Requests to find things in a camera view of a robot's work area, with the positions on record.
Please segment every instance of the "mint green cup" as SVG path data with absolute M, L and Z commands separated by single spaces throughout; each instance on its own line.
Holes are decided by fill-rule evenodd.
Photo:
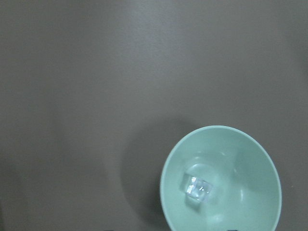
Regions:
M 267 152 L 226 126 L 197 129 L 176 144 L 162 171 L 160 198 L 172 231 L 274 231 L 282 207 Z

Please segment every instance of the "bowl rim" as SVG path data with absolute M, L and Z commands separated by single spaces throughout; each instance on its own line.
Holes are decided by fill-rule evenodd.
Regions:
M 161 206 L 162 206 L 162 209 L 163 209 L 163 213 L 164 213 L 164 216 L 167 220 L 167 223 L 169 225 L 169 227 L 171 228 L 172 231 L 176 231 L 173 223 L 171 222 L 171 219 L 169 217 L 169 214 L 166 212 L 166 203 L 165 203 L 165 198 L 163 197 L 164 195 L 164 182 L 165 182 L 165 175 L 166 175 L 166 171 L 167 171 L 167 167 L 169 165 L 169 162 L 172 158 L 172 156 L 174 155 L 175 151 L 177 150 L 177 148 L 183 143 L 185 142 L 190 136 L 200 132 L 200 131 L 204 131 L 204 130 L 208 130 L 208 129 L 214 129 L 214 128 L 219 128 L 219 129 L 227 129 L 227 130 L 232 130 L 232 131 L 235 131 L 235 132 L 238 132 L 244 136 L 246 136 L 247 138 L 249 138 L 252 142 L 254 142 L 263 152 L 263 154 L 267 157 L 271 167 L 273 168 L 274 170 L 274 175 L 275 175 L 275 178 L 276 178 L 276 181 L 277 181 L 277 184 L 278 184 L 278 193 L 279 193 L 279 206 L 278 206 L 278 211 L 277 211 L 277 216 L 276 216 L 276 219 L 275 219 L 275 222 L 272 226 L 272 229 L 270 231 L 275 231 L 277 225 L 278 225 L 278 222 L 279 222 L 279 218 L 280 218 L 280 215 L 281 215 L 281 208 L 282 208 L 282 189 L 281 189 L 281 183 L 280 183 L 280 179 L 279 179 L 279 175 L 278 175 L 278 172 L 277 172 L 277 169 L 272 161 L 272 159 L 270 158 L 269 154 L 266 152 L 266 150 L 261 146 L 261 144 L 259 144 L 254 138 L 252 138 L 250 135 L 246 134 L 245 132 L 241 131 L 241 130 L 238 130 L 236 128 L 232 128 L 232 127 L 228 127 L 228 126 L 224 126 L 224 125 L 211 125 L 211 126 L 205 126 L 205 127 L 202 127 L 202 128 L 198 128 L 190 133 L 188 133 L 187 135 L 185 135 L 173 148 L 172 150 L 170 151 L 165 163 L 164 163 L 164 167 L 163 167 L 163 170 L 162 170 L 162 173 L 161 173 L 161 178 L 160 178 L 160 188 L 159 188 L 159 193 L 160 193 L 160 202 L 161 202 Z

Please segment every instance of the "small translucent object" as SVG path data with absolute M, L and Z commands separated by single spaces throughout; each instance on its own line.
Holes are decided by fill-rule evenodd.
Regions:
M 200 202 L 205 200 L 212 189 L 211 184 L 198 177 L 185 174 L 184 180 L 186 181 L 184 187 L 186 195 Z

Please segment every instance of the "light green bowl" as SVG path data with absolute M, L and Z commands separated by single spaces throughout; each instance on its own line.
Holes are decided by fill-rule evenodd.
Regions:
M 185 174 L 213 186 L 206 200 L 185 193 Z M 160 197 L 173 231 L 274 231 L 282 206 L 279 176 L 267 152 L 226 126 L 197 129 L 176 144 L 163 168 Z

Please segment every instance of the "gray surface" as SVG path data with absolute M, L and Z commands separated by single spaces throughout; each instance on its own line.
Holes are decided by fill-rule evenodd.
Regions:
M 308 227 L 308 3 L 0 4 L 0 229 L 167 231 L 159 174 L 206 125 L 258 140 Z

